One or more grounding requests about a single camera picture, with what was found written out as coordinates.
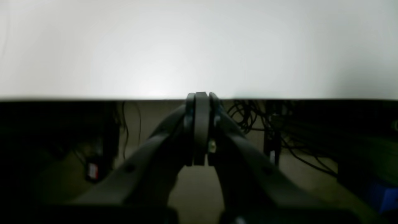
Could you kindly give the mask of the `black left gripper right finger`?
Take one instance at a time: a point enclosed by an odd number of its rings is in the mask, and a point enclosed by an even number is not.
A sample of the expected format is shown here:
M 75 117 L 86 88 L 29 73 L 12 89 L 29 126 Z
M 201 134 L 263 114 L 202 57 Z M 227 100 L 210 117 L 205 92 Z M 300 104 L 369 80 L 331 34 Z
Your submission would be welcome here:
M 214 93 L 194 95 L 194 164 L 205 157 L 224 198 L 222 218 L 351 218 L 292 183 L 247 140 Z

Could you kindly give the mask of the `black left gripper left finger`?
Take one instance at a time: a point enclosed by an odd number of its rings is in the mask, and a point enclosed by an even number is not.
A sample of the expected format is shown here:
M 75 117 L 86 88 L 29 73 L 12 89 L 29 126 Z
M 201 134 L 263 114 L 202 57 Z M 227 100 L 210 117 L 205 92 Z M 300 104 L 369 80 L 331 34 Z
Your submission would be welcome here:
M 72 205 L 166 207 L 178 173 L 193 163 L 194 116 L 195 93 L 189 93 L 133 155 Z

